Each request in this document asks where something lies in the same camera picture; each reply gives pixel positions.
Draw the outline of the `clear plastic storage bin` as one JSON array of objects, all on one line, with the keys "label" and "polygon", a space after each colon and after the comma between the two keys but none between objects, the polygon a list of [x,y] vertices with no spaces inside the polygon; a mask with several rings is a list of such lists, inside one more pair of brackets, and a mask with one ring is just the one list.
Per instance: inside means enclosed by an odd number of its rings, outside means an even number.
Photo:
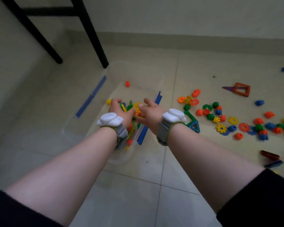
[{"label": "clear plastic storage bin", "polygon": [[[106,104],[108,99],[121,98],[122,102],[127,105],[130,100],[134,104],[143,103],[144,98],[155,101],[164,81],[164,76],[151,67],[127,61],[117,61],[110,63],[96,79],[95,84],[91,87],[92,91],[104,75],[106,75],[105,83],[81,117],[75,117],[80,106],[62,127],[61,133],[73,144],[81,142],[100,128],[97,122],[109,110],[110,106]],[[128,88],[125,87],[126,81],[130,82]]]}]

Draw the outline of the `black sleeve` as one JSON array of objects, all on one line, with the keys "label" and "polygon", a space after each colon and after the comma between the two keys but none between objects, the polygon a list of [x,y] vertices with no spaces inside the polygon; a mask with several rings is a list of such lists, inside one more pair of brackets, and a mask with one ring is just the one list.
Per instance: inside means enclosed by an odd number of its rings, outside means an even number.
[{"label": "black sleeve", "polygon": [[0,191],[0,227],[63,227]]},{"label": "black sleeve", "polygon": [[265,169],[216,218],[223,227],[284,227],[284,178]]}]

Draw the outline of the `orange square frame tile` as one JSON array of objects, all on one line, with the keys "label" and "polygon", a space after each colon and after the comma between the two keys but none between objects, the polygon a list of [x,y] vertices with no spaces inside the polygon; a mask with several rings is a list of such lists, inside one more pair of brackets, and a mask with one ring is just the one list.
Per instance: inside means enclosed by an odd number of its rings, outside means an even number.
[{"label": "orange square frame tile", "polygon": [[234,93],[244,97],[248,97],[250,94],[250,86],[236,82],[234,86]]}]

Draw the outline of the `pile of colourful snowflake blocks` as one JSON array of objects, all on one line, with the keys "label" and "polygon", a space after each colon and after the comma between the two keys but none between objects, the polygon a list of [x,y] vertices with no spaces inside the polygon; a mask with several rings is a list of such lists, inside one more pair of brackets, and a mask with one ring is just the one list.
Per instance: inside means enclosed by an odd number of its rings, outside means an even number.
[{"label": "pile of colourful snowflake blocks", "polygon": [[[197,97],[200,93],[201,90],[196,89],[191,96],[178,97],[177,102],[184,105],[184,111],[189,111],[192,106],[197,106],[199,104]],[[196,110],[196,115],[205,116],[209,121],[215,123],[215,130],[223,136],[228,136],[229,134],[240,130],[241,132],[234,134],[235,140],[241,140],[244,137],[243,133],[247,133],[252,136],[257,136],[261,141],[267,141],[269,140],[268,131],[271,131],[274,134],[282,134],[284,131],[284,119],[282,119],[281,123],[277,124],[271,122],[264,124],[262,118],[255,118],[253,120],[254,126],[250,126],[247,123],[239,123],[238,118],[234,116],[227,117],[223,114],[222,106],[219,102],[213,102],[212,105],[203,105],[201,109]]]}]

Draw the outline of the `person's right hand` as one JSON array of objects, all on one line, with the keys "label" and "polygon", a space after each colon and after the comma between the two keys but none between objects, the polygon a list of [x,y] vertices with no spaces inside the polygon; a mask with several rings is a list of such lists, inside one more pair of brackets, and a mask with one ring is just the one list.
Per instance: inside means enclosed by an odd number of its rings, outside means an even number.
[{"label": "person's right hand", "polygon": [[147,126],[154,135],[157,135],[165,111],[151,99],[144,98],[144,103],[148,106],[148,111],[145,117],[136,117],[136,120],[138,123]]}]

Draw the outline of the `green triangle frame tile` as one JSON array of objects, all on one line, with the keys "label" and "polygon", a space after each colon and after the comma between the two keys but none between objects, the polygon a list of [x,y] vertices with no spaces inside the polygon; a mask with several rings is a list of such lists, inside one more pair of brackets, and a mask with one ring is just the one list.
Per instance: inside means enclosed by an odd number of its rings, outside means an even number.
[{"label": "green triangle frame tile", "polygon": [[191,119],[189,123],[185,124],[186,126],[190,126],[196,121],[196,118],[188,110],[185,110],[184,114],[187,115]]}]

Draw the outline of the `blue triangle frame tile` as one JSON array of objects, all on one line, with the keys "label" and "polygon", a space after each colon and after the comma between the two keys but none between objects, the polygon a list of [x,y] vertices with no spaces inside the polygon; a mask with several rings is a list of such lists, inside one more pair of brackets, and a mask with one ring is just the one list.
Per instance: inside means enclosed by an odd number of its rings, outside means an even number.
[{"label": "blue triangle frame tile", "polygon": [[200,126],[199,126],[199,123],[198,121],[191,121],[190,123],[187,124],[187,126],[193,130],[194,132],[196,133],[200,133]]}]

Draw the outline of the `heap of mixed plastic toys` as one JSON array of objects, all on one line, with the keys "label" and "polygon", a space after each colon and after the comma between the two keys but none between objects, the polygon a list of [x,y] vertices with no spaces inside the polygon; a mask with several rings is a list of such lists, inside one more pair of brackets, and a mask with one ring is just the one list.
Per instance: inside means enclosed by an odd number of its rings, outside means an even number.
[{"label": "heap of mixed plastic toys", "polygon": [[[126,107],[128,106],[126,103],[122,102],[120,103],[120,107],[123,111],[126,111]],[[136,117],[138,116],[138,111],[135,113],[133,119],[132,119],[132,123],[130,124],[130,126],[127,128],[128,131],[128,137],[125,141],[125,147],[126,147],[126,151],[129,151],[130,146],[132,145],[133,142],[133,138],[136,132],[136,125],[135,125],[135,121],[136,121]]]}]

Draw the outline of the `red flat tile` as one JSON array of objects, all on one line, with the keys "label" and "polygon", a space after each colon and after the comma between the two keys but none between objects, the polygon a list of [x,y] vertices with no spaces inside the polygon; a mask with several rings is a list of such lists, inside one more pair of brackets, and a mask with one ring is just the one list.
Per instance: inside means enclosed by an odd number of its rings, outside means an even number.
[{"label": "red flat tile", "polygon": [[267,152],[264,150],[260,151],[260,154],[268,159],[270,159],[271,161],[278,161],[280,160],[280,156],[271,152]]}]

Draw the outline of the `black left sleeve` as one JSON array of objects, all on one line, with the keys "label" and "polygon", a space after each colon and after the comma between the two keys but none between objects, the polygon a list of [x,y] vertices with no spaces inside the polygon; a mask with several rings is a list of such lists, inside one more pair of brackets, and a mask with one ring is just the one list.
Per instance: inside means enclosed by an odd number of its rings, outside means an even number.
[{"label": "black left sleeve", "polygon": [[0,227],[63,227],[0,191]]}]

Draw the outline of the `dark blue flat tile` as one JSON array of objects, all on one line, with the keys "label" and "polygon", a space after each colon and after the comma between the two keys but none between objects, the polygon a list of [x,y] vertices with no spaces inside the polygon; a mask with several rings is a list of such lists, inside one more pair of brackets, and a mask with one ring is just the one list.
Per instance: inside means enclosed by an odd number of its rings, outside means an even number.
[{"label": "dark blue flat tile", "polygon": [[282,160],[276,160],[270,164],[266,164],[264,165],[264,168],[267,168],[267,169],[271,169],[271,168],[276,168],[276,167],[279,167],[280,165],[282,165],[284,162]]}]

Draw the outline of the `black metal table frame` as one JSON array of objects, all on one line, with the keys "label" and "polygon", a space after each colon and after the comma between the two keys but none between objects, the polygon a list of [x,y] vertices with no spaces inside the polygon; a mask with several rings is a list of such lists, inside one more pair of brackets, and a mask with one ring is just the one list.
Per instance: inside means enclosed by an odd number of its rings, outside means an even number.
[{"label": "black metal table frame", "polygon": [[28,16],[35,17],[78,17],[84,30],[92,43],[92,46],[99,58],[103,68],[109,66],[109,62],[102,49],[102,45],[92,25],[91,19],[85,8],[83,0],[71,0],[72,6],[58,7],[25,7],[21,8],[14,0],[1,0],[8,10],[17,18],[24,28],[42,46],[43,49],[52,57],[57,64],[62,64],[63,60],[50,45],[46,38],[41,34],[37,27],[31,22]]}]

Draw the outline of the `person's right forearm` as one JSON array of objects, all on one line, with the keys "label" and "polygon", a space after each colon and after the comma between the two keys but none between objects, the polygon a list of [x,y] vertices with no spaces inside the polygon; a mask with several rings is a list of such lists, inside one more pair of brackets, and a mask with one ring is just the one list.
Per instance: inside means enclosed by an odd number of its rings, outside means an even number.
[{"label": "person's right forearm", "polygon": [[263,167],[180,123],[171,128],[167,144],[215,213],[264,171]]}]

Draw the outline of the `black right sleeve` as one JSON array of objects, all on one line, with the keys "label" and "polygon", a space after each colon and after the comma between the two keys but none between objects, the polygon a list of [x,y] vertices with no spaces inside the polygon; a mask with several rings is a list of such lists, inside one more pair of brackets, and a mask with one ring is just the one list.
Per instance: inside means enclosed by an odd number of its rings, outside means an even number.
[{"label": "black right sleeve", "polygon": [[265,169],[216,218],[223,227],[284,227],[284,178]]}]

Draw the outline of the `person's left forearm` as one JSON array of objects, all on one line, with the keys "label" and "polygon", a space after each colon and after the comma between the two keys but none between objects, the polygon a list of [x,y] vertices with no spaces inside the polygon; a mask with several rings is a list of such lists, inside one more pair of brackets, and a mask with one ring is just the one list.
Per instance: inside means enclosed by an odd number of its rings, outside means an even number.
[{"label": "person's left forearm", "polygon": [[5,192],[32,210],[69,226],[116,144],[116,131],[102,127],[73,148],[29,172]]}]

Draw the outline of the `person's left hand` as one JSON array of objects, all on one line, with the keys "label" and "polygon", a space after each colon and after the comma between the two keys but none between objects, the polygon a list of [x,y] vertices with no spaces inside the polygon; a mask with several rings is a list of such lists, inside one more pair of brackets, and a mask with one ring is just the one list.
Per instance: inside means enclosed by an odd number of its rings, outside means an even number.
[{"label": "person's left hand", "polygon": [[122,99],[112,99],[111,100],[111,106],[109,108],[109,113],[116,113],[117,116],[123,118],[122,124],[124,125],[125,128],[128,128],[132,121],[127,121],[126,120],[126,111],[123,111],[120,107],[120,103],[122,103]]}]

